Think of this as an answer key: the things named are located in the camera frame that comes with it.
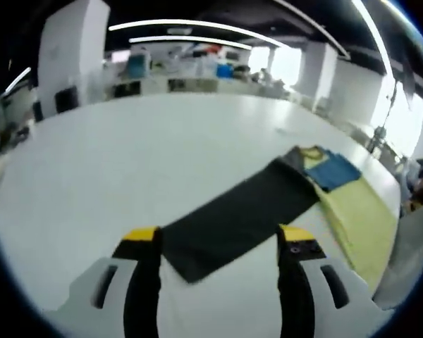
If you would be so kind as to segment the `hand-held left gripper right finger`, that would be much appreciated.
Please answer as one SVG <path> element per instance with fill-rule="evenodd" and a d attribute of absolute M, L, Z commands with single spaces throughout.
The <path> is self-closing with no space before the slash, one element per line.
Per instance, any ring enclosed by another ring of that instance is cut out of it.
<path fill-rule="evenodd" d="M 276 235 L 282 337 L 374 337 L 391 319 L 367 283 L 327 257 L 310 232 L 280 225 Z"/>

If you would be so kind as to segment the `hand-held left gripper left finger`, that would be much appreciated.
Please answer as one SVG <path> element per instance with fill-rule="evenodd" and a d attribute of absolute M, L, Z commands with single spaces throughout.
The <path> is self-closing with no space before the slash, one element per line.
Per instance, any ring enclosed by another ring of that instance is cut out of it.
<path fill-rule="evenodd" d="M 159 227 L 130 231 L 70 285 L 69 337 L 158 337 Z"/>

